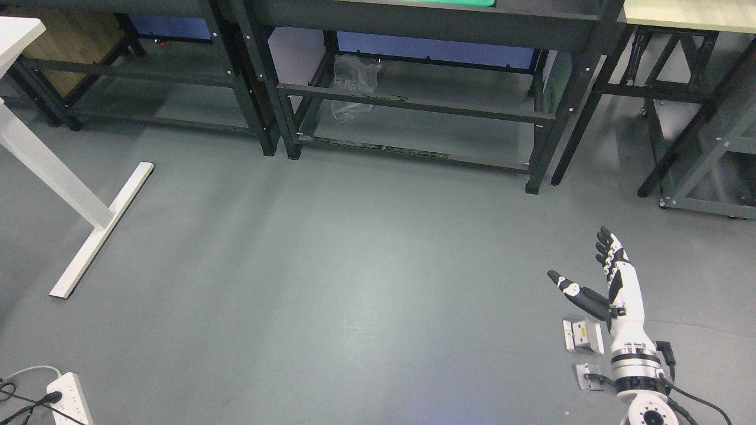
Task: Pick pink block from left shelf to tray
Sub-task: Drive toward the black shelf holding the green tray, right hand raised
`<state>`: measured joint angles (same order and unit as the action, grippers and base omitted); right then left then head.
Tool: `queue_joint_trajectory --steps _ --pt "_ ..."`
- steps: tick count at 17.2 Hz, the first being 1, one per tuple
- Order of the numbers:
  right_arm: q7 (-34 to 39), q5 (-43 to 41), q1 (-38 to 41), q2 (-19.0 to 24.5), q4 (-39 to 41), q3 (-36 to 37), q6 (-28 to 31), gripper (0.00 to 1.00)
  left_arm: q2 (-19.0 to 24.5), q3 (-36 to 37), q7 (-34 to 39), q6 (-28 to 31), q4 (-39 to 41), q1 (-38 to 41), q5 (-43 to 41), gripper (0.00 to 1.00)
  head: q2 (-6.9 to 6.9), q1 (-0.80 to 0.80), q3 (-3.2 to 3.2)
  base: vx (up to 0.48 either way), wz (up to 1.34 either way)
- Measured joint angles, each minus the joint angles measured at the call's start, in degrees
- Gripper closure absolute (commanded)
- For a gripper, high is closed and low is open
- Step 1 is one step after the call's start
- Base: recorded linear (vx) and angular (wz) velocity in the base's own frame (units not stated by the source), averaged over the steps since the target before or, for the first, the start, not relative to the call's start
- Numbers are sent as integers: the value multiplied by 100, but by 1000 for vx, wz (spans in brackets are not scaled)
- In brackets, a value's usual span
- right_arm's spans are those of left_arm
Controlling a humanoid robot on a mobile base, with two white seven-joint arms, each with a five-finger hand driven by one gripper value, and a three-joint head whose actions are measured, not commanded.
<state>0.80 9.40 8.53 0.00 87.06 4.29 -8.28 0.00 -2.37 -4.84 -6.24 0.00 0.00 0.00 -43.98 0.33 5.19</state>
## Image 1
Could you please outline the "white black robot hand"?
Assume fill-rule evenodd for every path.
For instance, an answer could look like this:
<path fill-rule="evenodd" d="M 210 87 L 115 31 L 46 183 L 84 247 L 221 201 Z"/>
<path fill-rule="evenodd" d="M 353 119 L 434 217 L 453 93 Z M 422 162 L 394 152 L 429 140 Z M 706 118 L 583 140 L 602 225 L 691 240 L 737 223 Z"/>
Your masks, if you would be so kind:
<path fill-rule="evenodd" d="M 644 330 L 645 312 L 637 271 L 622 242 L 605 226 L 597 233 L 597 261 L 607 278 L 608 295 L 579 285 L 555 270 L 546 275 L 567 300 L 607 324 L 613 337 L 612 350 L 656 350 Z"/>

